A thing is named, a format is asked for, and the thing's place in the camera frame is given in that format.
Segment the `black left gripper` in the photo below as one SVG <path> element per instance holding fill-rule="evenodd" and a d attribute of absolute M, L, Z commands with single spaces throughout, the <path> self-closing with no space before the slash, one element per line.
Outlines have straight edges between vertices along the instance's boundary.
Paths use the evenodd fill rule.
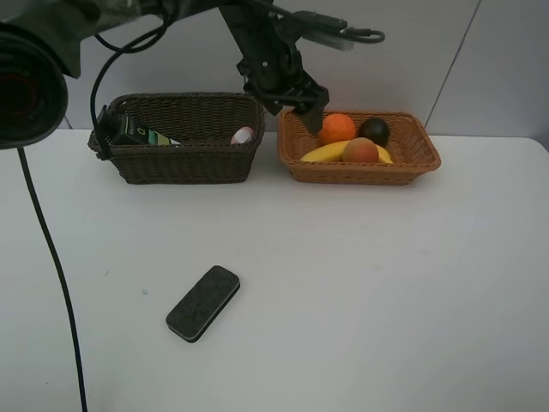
<path fill-rule="evenodd" d="M 276 115 L 290 106 L 312 135 L 321 131 L 329 92 L 304 70 L 297 50 L 248 50 L 237 69 L 245 78 L 244 91 L 261 102 L 267 112 Z"/>

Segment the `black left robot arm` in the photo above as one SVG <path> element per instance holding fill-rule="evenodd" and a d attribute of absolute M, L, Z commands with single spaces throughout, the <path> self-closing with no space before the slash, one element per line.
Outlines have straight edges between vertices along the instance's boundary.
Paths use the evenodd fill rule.
<path fill-rule="evenodd" d="M 68 107 L 65 79 L 81 74 L 81 43 L 146 15 L 159 27 L 114 52 L 140 52 L 176 21 L 218 9 L 243 55 L 245 91 L 272 113 L 293 107 L 308 129 L 322 128 L 328 90 L 303 69 L 298 39 L 324 26 L 318 15 L 267 1 L 3 1 L 1 3 L 1 147 L 47 138 Z"/>

